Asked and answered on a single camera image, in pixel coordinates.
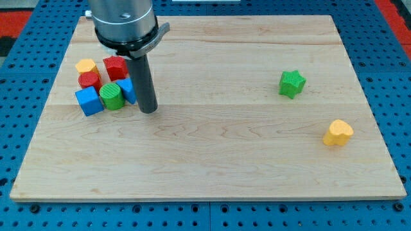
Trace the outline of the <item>black clamp mount ring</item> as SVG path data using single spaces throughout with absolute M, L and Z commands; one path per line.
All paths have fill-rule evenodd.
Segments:
M 155 18 L 155 26 L 149 33 L 130 42 L 114 42 L 103 37 L 96 27 L 94 27 L 94 31 L 98 41 L 105 47 L 109 54 L 135 60 L 146 55 L 160 43 L 163 36 L 170 31 L 170 24 L 165 22 L 159 26 L 158 20 Z

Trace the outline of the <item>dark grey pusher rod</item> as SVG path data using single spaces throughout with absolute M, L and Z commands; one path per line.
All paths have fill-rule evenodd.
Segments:
M 126 63 L 140 111 L 145 114 L 155 112 L 158 103 L 147 55 L 134 60 L 126 60 Z

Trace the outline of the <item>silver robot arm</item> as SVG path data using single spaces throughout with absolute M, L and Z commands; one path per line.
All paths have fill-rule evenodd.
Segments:
M 155 112 L 148 53 L 170 31 L 170 24 L 159 24 L 152 0 L 88 0 L 88 5 L 99 42 L 125 59 L 140 111 Z

